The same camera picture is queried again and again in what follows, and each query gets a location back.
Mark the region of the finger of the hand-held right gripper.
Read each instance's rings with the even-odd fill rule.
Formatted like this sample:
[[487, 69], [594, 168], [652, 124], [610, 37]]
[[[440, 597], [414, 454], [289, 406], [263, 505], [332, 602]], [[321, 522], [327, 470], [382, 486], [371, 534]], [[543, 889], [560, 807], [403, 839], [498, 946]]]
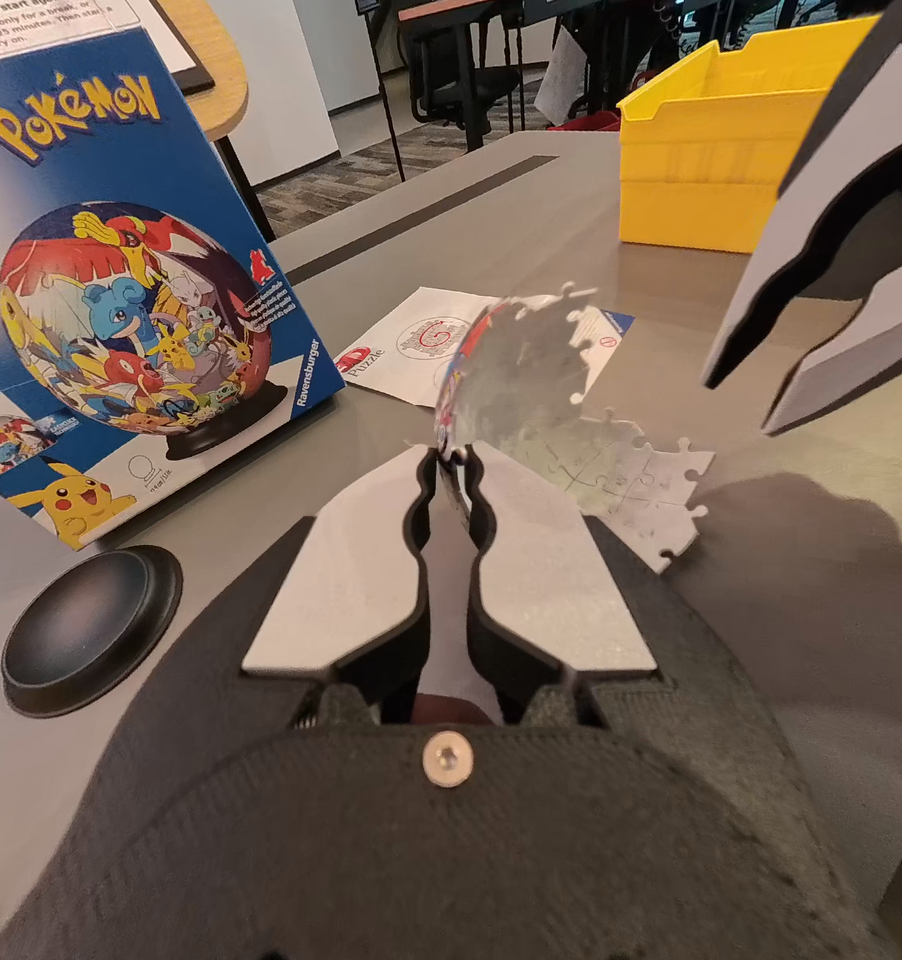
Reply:
[[879, 280], [845, 327], [786, 377], [762, 431], [777, 436], [819, 419], [902, 374], [902, 266]]
[[702, 383], [715, 389], [818, 281], [879, 202], [902, 191], [902, 43], [784, 190], [727, 308]]

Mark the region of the round wooden table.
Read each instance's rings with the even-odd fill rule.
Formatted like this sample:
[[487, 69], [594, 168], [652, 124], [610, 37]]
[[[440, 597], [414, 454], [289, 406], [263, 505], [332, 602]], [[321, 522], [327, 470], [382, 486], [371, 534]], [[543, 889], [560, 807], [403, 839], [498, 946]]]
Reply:
[[228, 137], [241, 123], [249, 98], [237, 44], [209, 2], [161, 1], [160, 5], [215, 82], [208, 90], [186, 95], [195, 118], [209, 141]]

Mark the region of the black office chair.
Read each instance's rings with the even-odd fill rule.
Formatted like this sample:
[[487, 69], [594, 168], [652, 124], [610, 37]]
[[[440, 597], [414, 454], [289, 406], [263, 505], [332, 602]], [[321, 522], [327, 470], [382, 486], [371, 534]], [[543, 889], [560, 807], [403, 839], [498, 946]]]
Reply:
[[473, 65], [469, 27], [400, 27], [409, 72], [411, 113], [423, 124], [441, 122], [465, 133], [469, 152], [490, 133], [488, 112], [513, 94], [521, 73], [513, 65]]

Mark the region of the hanging white paper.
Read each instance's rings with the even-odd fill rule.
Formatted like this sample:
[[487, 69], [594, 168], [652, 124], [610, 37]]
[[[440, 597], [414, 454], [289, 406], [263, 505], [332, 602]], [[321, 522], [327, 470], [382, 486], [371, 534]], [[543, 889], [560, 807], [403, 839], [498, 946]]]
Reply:
[[578, 89], [584, 83], [586, 66], [585, 50], [565, 26], [560, 26], [533, 103], [550, 126], [558, 127], [568, 120]]

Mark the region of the partly built puzzle ball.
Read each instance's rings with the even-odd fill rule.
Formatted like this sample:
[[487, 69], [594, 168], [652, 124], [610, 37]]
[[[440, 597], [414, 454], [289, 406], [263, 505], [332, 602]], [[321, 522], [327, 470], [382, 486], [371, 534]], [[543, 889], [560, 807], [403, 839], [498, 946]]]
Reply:
[[585, 397], [635, 318], [591, 303], [592, 290], [508, 297], [485, 308], [447, 367], [434, 407], [448, 495], [465, 522], [465, 449], [486, 442], [543, 477], [600, 520], [654, 573], [698, 535], [705, 507], [690, 508], [715, 458], [680, 438], [655, 448], [609, 407], [584, 413]]

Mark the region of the white instruction sheet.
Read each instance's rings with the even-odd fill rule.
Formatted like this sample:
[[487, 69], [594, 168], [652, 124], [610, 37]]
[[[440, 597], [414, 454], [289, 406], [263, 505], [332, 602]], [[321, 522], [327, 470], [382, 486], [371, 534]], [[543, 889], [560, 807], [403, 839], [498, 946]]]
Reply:
[[337, 357], [351, 385], [436, 408], [449, 369], [570, 384], [580, 404], [636, 318], [596, 306], [593, 290], [496, 297], [421, 286]]

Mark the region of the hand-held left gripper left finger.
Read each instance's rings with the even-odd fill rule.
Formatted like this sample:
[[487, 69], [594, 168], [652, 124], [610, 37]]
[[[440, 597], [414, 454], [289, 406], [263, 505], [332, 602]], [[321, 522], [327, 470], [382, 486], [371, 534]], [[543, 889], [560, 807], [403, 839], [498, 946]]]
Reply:
[[245, 673], [332, 673], [415, 627], [427, 610], [436, 451], [414, 445], [316, 515], [241, 663]]

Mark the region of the black ball stand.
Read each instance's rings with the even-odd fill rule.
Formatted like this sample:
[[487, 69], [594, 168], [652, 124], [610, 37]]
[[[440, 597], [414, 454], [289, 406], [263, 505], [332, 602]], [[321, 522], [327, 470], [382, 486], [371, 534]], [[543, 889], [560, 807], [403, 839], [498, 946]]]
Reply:
[[50, 718], [83, 709], [133, 673], [179, 607], [184, 573], [168, 549], [139, 544], [87, 558], [22, 613], [1, 654], [6, 701]]

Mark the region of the yellow plastic bin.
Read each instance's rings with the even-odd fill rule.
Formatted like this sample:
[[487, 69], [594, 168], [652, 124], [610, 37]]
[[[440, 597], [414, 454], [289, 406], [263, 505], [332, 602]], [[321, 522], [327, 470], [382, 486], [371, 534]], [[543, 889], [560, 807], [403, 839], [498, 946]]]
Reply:
[[620, 102], [620, 239], [750, 254], [822, 102], [878, 16], [716, 41]]

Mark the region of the blue puzzle box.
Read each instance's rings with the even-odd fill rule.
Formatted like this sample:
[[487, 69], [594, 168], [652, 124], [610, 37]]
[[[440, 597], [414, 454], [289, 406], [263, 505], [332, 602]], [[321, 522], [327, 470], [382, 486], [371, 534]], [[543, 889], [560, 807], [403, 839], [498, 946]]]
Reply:
[[0, 59], [0, 497], [80, 551], [344, 388], [142, 28]]

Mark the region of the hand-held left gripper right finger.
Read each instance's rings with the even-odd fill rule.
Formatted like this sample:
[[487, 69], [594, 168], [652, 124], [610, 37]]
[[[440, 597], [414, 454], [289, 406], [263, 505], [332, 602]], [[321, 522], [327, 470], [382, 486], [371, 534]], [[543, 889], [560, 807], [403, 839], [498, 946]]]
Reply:
[[466, 466], [478, 612], [571, 673], [652, 673], [657, 662], [577, 502], [487, 442]]

